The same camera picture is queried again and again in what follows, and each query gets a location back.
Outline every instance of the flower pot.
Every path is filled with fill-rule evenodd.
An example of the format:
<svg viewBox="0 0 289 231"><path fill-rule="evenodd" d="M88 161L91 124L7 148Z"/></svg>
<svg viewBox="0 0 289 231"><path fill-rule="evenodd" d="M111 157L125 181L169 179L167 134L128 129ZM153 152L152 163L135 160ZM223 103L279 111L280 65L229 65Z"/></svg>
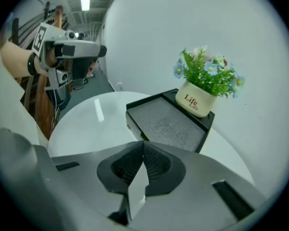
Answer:
<svg viewBox="0 0 289 231"><path fill-rule="evenodd" d="M210 112L216 97L186 81L175 95L175 100L189 113L203 118Z"/></svg>

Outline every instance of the tray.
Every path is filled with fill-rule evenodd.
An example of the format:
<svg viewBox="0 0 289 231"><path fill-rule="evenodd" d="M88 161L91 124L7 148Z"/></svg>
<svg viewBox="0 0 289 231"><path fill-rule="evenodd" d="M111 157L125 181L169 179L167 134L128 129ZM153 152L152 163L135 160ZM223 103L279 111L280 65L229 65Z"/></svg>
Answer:
<svg viewBox="0 0 289 231"><path fill-rule="evenodd" d="M126 105L127 127L138 140L153 141L199 153L215 114L193 116L175 101L178 89Z"/></svg>

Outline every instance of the table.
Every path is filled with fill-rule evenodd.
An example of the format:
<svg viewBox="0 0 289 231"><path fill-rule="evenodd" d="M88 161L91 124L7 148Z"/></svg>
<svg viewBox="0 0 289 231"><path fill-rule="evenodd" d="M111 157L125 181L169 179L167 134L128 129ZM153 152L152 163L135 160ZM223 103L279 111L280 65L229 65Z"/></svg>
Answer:
<svg viewBox="0 0 289 231"><path fill-rule="evenodd" d="M71 109L55 127L49 143L51 157L99 151L136 141L126 126L126 104L149 95L118 91L104 93ZM254 185L235 149L211 128L200 154L209 156Z"/></svg>

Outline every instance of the floor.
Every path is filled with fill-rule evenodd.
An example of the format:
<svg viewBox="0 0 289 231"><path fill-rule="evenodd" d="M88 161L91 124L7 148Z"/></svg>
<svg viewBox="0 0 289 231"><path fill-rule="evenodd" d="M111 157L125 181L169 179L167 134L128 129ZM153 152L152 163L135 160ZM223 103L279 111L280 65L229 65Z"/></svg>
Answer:
<svg viewBox="0 0 289 231"><path fill-rule="evenodd" d="M71 94L71 99L65 109L63 109L60 113L60 119L73 107L77 104L81 103L82 101L103 94L107 92L111 92L113 89L111 88L110 84L106 76L103 74L101 70L97 70L96 74L93 78L88 79L88 83L85 84L85 87L79 90L73 90Z"/></svg>

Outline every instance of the potted plant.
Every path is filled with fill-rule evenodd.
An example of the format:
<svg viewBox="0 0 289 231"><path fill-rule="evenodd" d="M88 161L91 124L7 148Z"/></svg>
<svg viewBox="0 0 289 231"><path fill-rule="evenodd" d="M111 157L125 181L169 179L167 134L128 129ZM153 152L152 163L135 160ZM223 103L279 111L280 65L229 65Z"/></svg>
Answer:
<svg viewBox="0 0 289 231"><path fill-rule="evenodd" d="M174 75L186 79L175 96L176 102L197 117L208 115L217 96L237 97L245 83L224 56L210 56L207 46L193 52L183 50Z"/></svg>

